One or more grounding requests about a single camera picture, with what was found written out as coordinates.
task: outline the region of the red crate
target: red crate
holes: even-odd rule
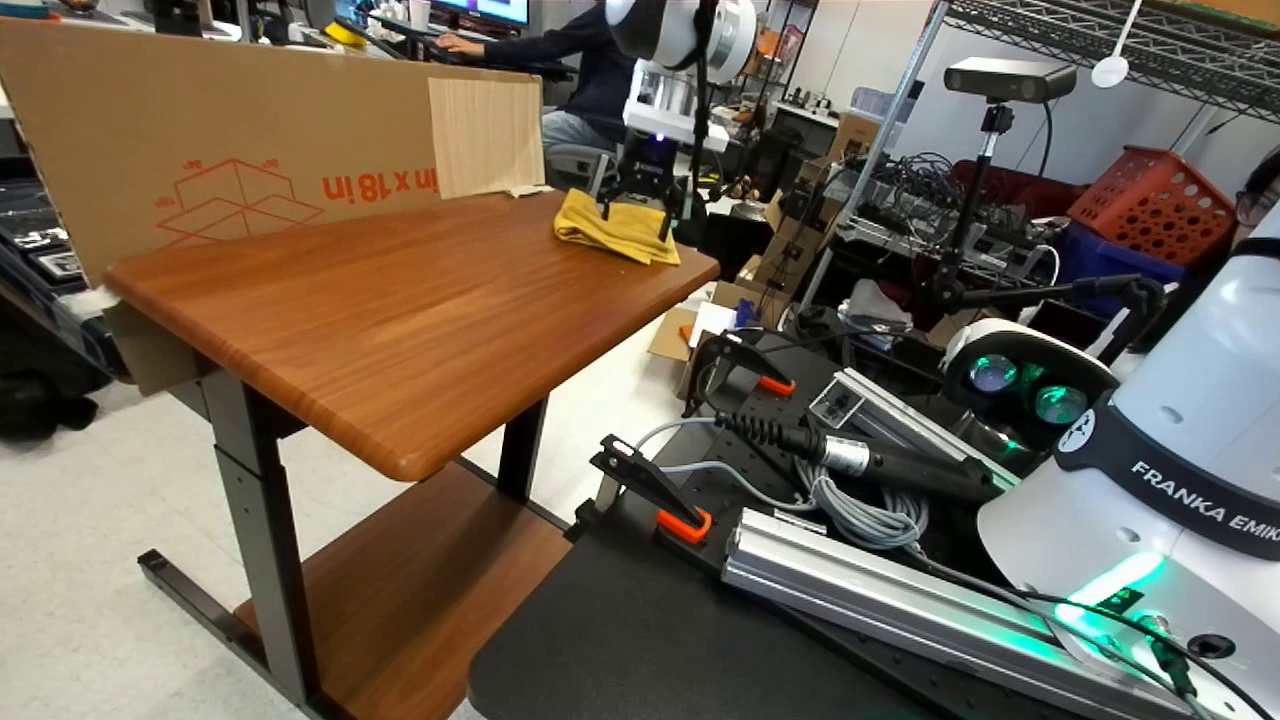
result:
[[[1158,147],[1126,156],[1069,206],[1096,236],[1188,268],[1231,239],[1236,206],[1192,164]]]

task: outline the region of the floor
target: floor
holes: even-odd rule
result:
[[[681,411],[649,340],[651,327],[635,333],[553,390],[532,500],[564,519],[597,493],[588,455],[606,430],[635,438]],[[101,403],[87,430],[0,445],[0,717],[301,717],[136,567],[163,547],[216,599],[243,599],[209,424],[122,385]],[[488,435],[468,460],[496,467],[496,447]],[[316,430],[285,438],[285,465],[305,557],[400,493]]]

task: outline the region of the yellow cloth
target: yellow cloth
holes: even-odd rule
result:
[[[553,227],[564,243],[608,247],[635,263],[681,263],[672,230],[661,236],[666,213],[649,205],[608,205],[606,219],[597,197],[567,192]]]

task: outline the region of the orange part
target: orange part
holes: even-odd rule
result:
[[[757,37],[757,51],[761,51],[766,61],[775,61],[779,48],[785,48],[785,37],[779,37],[779,33],[761,33],[761,37]]]
[[[757,374],[757,390],[766,390],[766,396],[797,396],[797,385],[785,385],[775,374]]]
[[[712,534],[712,511],[702,511],[706,519],[691,529],[677,511],[656,511],[656,529],[669,532],[672,541],[702,547]]]

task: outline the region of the wooden desk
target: wooden desk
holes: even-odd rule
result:
[[[314,717],[443,717],[488,631],[564,557],[525,500],[545,396],[716,277],[553,239],[561,197],[136,256],[109,284],[222,370],[198,409],[252,599],[226,611],[159,550],[149,574]],[[433,480],[297,557],[276,438],[314,424],[391,480]],[[502,493],[453,465],[508,424]]]

